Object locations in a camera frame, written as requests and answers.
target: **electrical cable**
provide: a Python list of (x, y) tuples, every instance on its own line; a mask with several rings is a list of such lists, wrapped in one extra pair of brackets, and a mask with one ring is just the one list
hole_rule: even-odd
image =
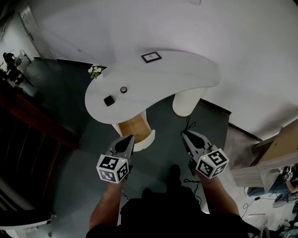
[(196, 192), (199, 188), (199, 184), (201, 184), (202, 182), (201, 181), (195, 181), (192, 178), (186, 178), (186, 179), (183, 180), (183, 182), (184, 183), (195, 183), (196, 184), (196, 189), (193, 191), (193, 194), (194, 194), (196, 200), (199, 201), (199, 205), (201, 206), (202, 199), (199, 196), (197, 196)]
[(188, 129), (190, 129), (190, 128), (196, 126), (196, 122), (195, 122), (195, 121), (194, 121), (193, 123), (191, 123), (190, 126), (189, 126), (189, 123), (190, 123), (190, 116), (188, 116), (188, 117), (186, 118), (186, 127), (185, 127), (184, 130), (182, 130), (182, 131), (180, 132), (180, 136), (182, 136), (182, 133), (183, 133), (183, 132), (185, 132), (185, 131), (187, 131)]
[(244, 205), (243, 205), (243, 209), (246, 209), (245, 210), (245, 212), (244, 212), (244, 214), (242, 215), (242, 217), (241, 218), (243, 218), (244, 217), (244, 215), (246, 214), (246, 212), (247, 212), (247, 209), (248, 209), (248, 207), (254, 202), (254, 201), (256, 201), (256, 199), (257, 198), (255, 198), (255, 199), (253, 199), (252, 201), (251, 201), (251, 203), (248, 205), (248, 203), (244, 203)]
[(274, 189), (274, 191), (271, 193), (271, 194), (269, 194), (269, 197), (271, 197), (274, 193), (276, 194), (276, 197), (278, 196), (277, 195), (277, 193), (275, 192), (280, 186), (282, 186), (282, 185), (284, 185), (285, 184), (285, 182), (284, 183), (282, 183), (281, 185), (279, 185), (279, 186), (277, 186), (275, 189)]
[[(243, 205), (243, 209), (246, 209), (245, 210), (245, 212), (244, 212), (244, 214), (242, 215), (242, 217), (241, 218), (243, 218), (244, 217), (244, 215), (246, 214), (246, 212), (247, 212), (247, 209), (248, 209), (248, 207), (254, 202), (254, 201), (258, 201), (258, 200), (260, 200), (260, 199), (266, 199), (266, 200), (276, 200), (276, 199), (271, 199), (271, 198), (261, 198), (260, 196), (258, 196), (258, 197), (256, 197), (255, 199), (253, 199), (252, 200), (252, 202), (248, 205), (248, 203), (244, 203), (244, 205)], [(297, 198), (297, 195), (295, 196), (295, 198), (294, 199), (279, 199), (278, 201), (287, 201), (287, 202), (291, 202), (291, 201), (295, 201), (295, 200), (297, 200), (298, 198)]]
[(127, 199), (127, 201), (129, 201), (129, 198), (126, 196), (126, 194), (124, 193), (124, 188), (122, 188), (122, 195)]

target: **desk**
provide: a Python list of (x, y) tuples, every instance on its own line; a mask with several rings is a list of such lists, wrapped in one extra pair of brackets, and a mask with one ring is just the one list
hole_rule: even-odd
[(263, 187), (268, 192), (279, 175), (279, 169), (298, 163), (298, 119), (252, 150), (259, 155), (251, 166), (231, 168), (230, 171), (238, 187)]
[[(136, 55), (105, 69), (102, 77), (94, 79), (86, 91), (89, 114), (99, 122), (119, 124), (173, 94), (176, 94), (174, 112), (181, 115), (179, 111), (185, 111), (189, 102), (190, 114), (201, 97), (193, 89), (213, 87), (221, 80), (217, 65), (202, 56), (177, 51), (158, 53), (162, 59), (154, 62), (145, 63)], [(128, 89), (126, 93), (120, 92), (123, 86)], [(106, 106), (103, 100), (109, 95), (115, 103)]]

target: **jeans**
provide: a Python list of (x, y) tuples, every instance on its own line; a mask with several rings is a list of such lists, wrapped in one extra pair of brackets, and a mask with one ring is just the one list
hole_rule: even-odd
[[(289, 194), (290, 191), (283, 181), (283, 176), (280, 174), (275, 180), (272, 187), (269, 189), (268, 193), (278, 193), (278, 194)], [(261, 196), (264, 195), (264, 188), (249, 188), (247, 191), (247, 196)]]

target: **potted plant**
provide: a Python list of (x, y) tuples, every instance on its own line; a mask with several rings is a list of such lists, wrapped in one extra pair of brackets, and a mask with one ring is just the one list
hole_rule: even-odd
[(91, 79), (97, 79), (97, 76), (101, 75), (105, 68), (106, 67), (102, 65), (92, 65), (91, 68), (88, 69)]

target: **dark green floor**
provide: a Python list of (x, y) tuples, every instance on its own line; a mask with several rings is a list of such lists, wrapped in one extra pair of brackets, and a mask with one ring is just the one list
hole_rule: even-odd
[[(57, 217), (51, 225), (30, 233), (29, 237), (41, 237), (46, 231), (51, 231), (54, 238), (85, 237), (90, 215), (104, 192), (106, 183), (99, 179), (95, 167), (100, 154), (105, 153), (119, 135), (111, 125), (91, 118), (85, 109), (84, 95), (90, 83), (87, 68), (65, 62), (50, 62), (49, 67), (36, 60), (26, 71), (34, 84), (35, 91), (31, 94), (39, 95), (37, 100), (43, 101), (49, 114), (65, 127), (82, 133), (81, 151), (65, 159), (60, 169), (53, 206)], [(164, 192), (164, 179), (172, 164), (180, 165), (182, 179), (190, 177), (189, 156), (180, 137), (186, 121), (173, 113), (172, 102), (173, 96), (147, 109), (148, 123), (156, 130), (156, 138), (150, 147), (135, 152), (132, 157), (134, 168), (124, 185), (128, 198), (139, 198), (146, 187), (154, 192)], [(193, 130), (204, 134), (217, 147), (224, 148), (228, 115), (199, 103), (191, 121), (196, 121)], [(201, 187), (198, 195), (204, 202)]]

